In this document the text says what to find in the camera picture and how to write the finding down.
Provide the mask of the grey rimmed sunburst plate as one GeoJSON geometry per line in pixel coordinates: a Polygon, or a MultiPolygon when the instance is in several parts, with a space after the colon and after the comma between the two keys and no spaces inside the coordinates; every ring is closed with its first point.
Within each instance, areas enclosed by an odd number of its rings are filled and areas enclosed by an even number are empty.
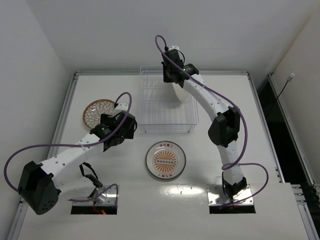
{"type": "Polygon", "coordinates": [[[175,142],[159,141],[145,155],[148,173],[161,181],[173,181],[185,170],[187,158],[184,150],[175,142]]]}

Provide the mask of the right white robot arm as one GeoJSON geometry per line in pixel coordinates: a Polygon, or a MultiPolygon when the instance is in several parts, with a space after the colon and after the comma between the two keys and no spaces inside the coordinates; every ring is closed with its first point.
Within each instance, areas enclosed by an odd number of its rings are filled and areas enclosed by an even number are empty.
{"type": "Polygon", "coordinates": [[[199,70],[191,63],[184,64],[176,48],[164,48],[162,54],[163,80],[188,92],[209,115],[208,136],[217,146],[222,162],[222,188],[230,200],[247,187],[247,180],[239,166],[245,150],[238,151],[237,139],[244,116],[234,103],[206,85],[199,70]]]}

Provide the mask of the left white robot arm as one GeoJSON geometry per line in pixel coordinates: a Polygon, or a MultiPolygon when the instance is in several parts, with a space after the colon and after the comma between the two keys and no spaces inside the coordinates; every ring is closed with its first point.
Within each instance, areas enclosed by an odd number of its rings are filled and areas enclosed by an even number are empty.
{"type": "Polygon", "coordinates": [[[125,111],[115,116],[101,116],[100,124],[91,129],[75,146],[40,163],[27,163],[17,192],[37,215],[51,210],[59,200],[63,178],[71,175],[87,160],[133,139],[136,118],[125,111]]]}

